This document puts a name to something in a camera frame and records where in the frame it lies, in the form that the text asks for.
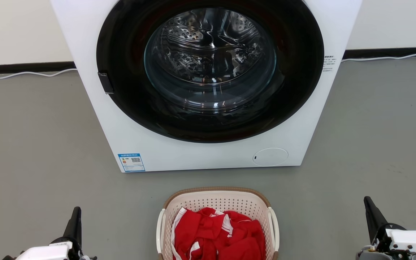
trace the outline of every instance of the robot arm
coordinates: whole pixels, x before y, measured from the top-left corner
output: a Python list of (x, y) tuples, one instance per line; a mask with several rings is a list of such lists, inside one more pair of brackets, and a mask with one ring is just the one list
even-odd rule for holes
[(81, 250), (81, 209), (75, 207), (62, 237), (48, 246), (32, 247), (18, 257), (7, 255), (3, 260), (91, 260)]
[(372, 243), (356, 255), (356, 260), (416, 260), (416, 230), (386, 221), (369, 196), (364, 204)]

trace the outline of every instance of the floor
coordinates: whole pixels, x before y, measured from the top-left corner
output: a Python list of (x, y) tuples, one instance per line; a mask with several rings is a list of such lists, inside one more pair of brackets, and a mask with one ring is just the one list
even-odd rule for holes
[(261, 170), (121, 173), (76, 72), (0, 80), (0, 259), (60, 237), (77, 205), (87, 255), (156, 259), (165, 200), (221, 178), (267, 196), (279, 259), (354, 259), (367, 195), (416, 229), (416, 58), (342, 64), (302, 166)]

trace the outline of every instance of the white washing machine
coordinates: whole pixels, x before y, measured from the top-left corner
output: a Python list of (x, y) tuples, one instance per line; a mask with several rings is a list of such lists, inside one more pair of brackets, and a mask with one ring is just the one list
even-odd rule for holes
[(297, 166), (362, 0), (51, 0), (122, 172)]

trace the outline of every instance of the red clothing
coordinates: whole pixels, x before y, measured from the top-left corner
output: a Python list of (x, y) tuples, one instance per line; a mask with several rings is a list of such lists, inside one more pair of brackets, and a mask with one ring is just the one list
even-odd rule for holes
[(261, 224), (234, 211), (182, 208), (172, 231), (174, 260), (266, 259)]

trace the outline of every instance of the basket handle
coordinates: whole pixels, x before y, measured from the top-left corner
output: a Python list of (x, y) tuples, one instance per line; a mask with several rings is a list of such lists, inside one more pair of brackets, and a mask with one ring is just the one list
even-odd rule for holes
[(279, 251), (279, 244), (280, 244), (280, 233), (279, 233), (279, 221), (277, 220), (276, 213), (274, 210), (269, 207), (269, 222), (271, 225), (274, 226), (274, 231), (270, 231), (272, 238), (274, 240), (274, 250), (277, 252)]
[(161, 232), (163, 232), (162, 229), (162, 222), (164, 221), (163, 216), (165, 214), (166, 209), (162, 209), (160, 211), (160, 214), (158, 216), (158, 221), (157, 221), (157, 252), (159, 254), (161, 254), (161, 244), (163, 241), (161, 241)]

